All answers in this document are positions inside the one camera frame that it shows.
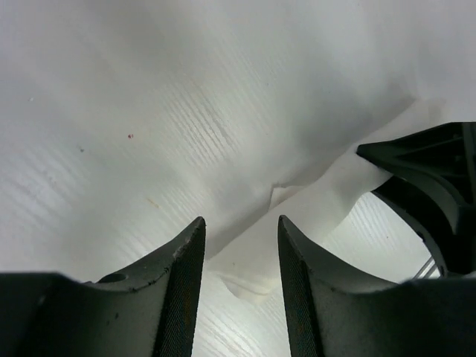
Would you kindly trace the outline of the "white cloth napkin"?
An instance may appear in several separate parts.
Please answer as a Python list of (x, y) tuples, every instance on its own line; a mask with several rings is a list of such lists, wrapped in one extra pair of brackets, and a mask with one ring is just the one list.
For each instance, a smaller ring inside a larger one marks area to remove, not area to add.
[(205, 175), (211, 235), (206, 303), (266, 300), (279, 286), (277, 221), (289, 217), (322, 242), (358, 199), (388, 174), (356, 155), (359, 144), (386, 141), (445, 123), (448, 102), (385, 93), (369, 102), (326, 92), (287, 111), (282, 143), (248, 143), (237, 161)]

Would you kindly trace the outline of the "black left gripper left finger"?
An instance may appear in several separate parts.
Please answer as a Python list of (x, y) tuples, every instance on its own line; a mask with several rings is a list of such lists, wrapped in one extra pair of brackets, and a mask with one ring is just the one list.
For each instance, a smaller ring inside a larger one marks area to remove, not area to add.
[(96, 283), (58, 273), (2, 274), (1, 354), (190, 356), (205, 234), (199, 217)]

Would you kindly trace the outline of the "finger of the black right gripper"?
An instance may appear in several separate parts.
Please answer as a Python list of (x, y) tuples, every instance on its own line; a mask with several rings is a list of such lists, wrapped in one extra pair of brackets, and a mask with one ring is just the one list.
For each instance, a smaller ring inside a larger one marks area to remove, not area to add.
[(475, 233), (475, 123), (445, 123), (412, 135), (361, 144), (356, 153), (418, 187), (455, 234)]
[(475, 272), (475, 207), (463, 210), (463, 225), (455, 232), (442, 209), (428, 195), (398, 177), (390, 178), (372, 193), (414, 230), (441, 276)]

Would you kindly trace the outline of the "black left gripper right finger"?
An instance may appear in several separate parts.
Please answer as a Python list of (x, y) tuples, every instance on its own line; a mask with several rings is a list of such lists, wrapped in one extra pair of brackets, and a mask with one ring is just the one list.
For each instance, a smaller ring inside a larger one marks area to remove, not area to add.
[(286, 216), (277, 241), (293, 356), (473, 356), (475, 280), (368, 274), (311, 241)]

